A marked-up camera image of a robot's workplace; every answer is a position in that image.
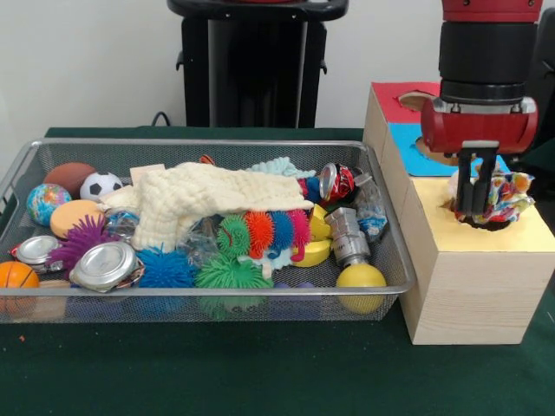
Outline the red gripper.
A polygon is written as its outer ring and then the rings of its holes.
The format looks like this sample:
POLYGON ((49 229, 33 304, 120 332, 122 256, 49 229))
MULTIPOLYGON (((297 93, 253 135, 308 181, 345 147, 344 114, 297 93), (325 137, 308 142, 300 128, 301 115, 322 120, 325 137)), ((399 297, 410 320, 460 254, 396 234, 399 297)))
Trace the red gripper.
POLYGON ((434 153, 458 153, 458 213, 471 215, 472 207, 473 215, 486 210, 497 152, 524 152, 532 144, 538 119, 536 102, 530 97, 496 106, 450 103, 440 98, 425 101, 421 131, 426 146, 434 153), (483 148, 477 153, 482 163, 474 184, 473 153, 463 148, 483 148))

